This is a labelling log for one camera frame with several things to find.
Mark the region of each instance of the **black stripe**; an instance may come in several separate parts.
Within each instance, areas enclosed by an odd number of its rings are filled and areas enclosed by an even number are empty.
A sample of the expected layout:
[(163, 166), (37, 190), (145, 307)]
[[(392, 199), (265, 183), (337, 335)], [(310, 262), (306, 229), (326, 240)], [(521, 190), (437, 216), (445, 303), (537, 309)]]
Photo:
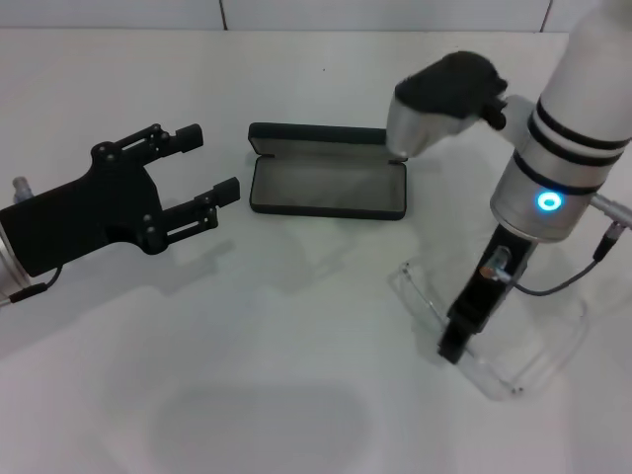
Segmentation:
[(576, 131), (572, 131), (560, 122), (556, 121), (552, 118), (548, 112), (544, 110), (542, 107), (542, 103), (537, 103), (537, 114), (540, 116), (542, 121), (546, 123), (546, 126), (551, 128), (557, 134), (563, 136), (567, 140), (574, 141), (580, 145), (587, 146), (589, 148), (596, 148), (599, 150), (618, 150), (619, 148), (623, 148), (626, 146), (632, 138), (628, 138), (627, 140), (620, 141), (605, 141), (605, 140), (597, 140), (595, 138), (590, 138), (588, 136), (577, 133)]
[(582, 166), (610, 166), (616, 163), (616, 161), (621, 157), (623, 153), (620, 153), (615, 156), (610, 156), (608, 158), (594, 158), (592, 156), (580, 155), (579, 153), (575, 153), (573, 151), (569, 151), (566, 148), (558, 145), (551, 139), (549, 139), (542, 131), (537, 127), (535, 121), (533, 120), (533, 116), (529, 117), (529, 121), (527, 123), (529, 128), (529, 133), (531, 136), (535, 138), (540, 145), (546, 148), (548, 151), (553, 153), (555, 156), (559, 156), (563, 160), (568, 161), (569, 163), (573, 163), (575, 165)]
[(517, 151), (513, 153), (513, 160), (515, 161), (517, 166), (520, 168), (520, 170), (528, 178), (531, 179), (531, 181), (537, 183), (543, 188), (546, 188), (547, 190), (557, 191), (559, 193), (562, 193), (563, 195), (568, 195), (568, 196), (586, 196), (586, 195), (592, 195), (593, 193), (596, 193), (597, 191), (599, 191), (599, 188), (601, 188), (601, 185), (591, 186), (588, 188), (576, 188), (574, 186), (566, 186), (556, 181), (550, 180), (547, 177), (542, 176), (538, 172), (534, 171), (533, 168), (531, 168), (526, 163), (526, 161), (524, 161), (524, 158), (522, 158)]

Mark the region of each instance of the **white table surface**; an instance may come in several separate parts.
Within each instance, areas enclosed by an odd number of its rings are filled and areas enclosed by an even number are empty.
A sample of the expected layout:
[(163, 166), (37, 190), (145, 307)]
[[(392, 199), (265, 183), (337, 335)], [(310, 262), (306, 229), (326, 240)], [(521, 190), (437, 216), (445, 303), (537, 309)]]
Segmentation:
[[(90, 148), (153, 122), (205, 147), (151, 165), (166, 203), (237, 176), (217, 230), (147, 257), (115, 245), (0, 312), (0, 472), (623, 473), (632, 469), (632, 243), (577, 287), (591, 332), (548, 388), (484, 398), (420, 356), (387, 284), (491, 219), (511, 148), (483, 125), (408, 165), (400, 222), (265, 216), (248, 206), (253, 121), (384, 126), (394, 85), (444, 54), (487, 55), (536, 99), (566, 36), (0, 31), (0, 204), (43, 192)], [(604, 187), (632, 203), (632, 160)], [(590, 258), (590, 210), (538, 250), (531, 286)]]

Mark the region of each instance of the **blue led light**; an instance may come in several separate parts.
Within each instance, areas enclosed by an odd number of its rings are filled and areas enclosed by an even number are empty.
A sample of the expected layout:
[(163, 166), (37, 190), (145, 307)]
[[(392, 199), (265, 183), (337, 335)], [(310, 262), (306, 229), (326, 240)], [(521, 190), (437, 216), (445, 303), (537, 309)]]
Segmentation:
[(537, 205), (546, 212), (552, 212), (562, 206), (562, 197), (557, 193), (547, 191), (537, 197)]

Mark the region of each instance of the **white wall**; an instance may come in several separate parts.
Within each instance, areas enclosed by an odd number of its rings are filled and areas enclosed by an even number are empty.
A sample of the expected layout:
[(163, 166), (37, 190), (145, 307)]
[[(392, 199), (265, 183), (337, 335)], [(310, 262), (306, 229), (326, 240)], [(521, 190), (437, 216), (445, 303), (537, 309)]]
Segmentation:
[(0, 27), (223, 28), (217, 0), (0, 0)]
[[(549, 0), (224, 0), (230, 30), (537, 32), (548, 4)], [(0, 0), (0, 27), (221, 30), (222, 20), (219, 0)]]
[(224, 0), (231, 30), (539, 31), (549, 0)]
[(553, 0), (545, 32), (569, 32), (575, 23), (601, 0)]

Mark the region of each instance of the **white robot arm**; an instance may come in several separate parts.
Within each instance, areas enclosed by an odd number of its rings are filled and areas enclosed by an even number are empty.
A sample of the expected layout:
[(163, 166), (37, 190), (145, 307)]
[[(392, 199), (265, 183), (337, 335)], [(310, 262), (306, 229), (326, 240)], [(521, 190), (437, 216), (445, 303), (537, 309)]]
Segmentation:
[(477, 119), (515, 147), (491, 199), (500, 225), (448, 313), (439, 353), (454, 363), (507, 293), (524, 290), (517, 280), (538, 243), (564, 240), (599, 208), (615, 222), (587, 273), (632, 226), (632, 211), (597, 193), (632, 138), (632, 2), (608, 1), (580, 21), (536, 105), (503, 100), (506, 87), (485, 58), (457, 52), (398, 85), (389, 111), (387, 145), (403, 159)]

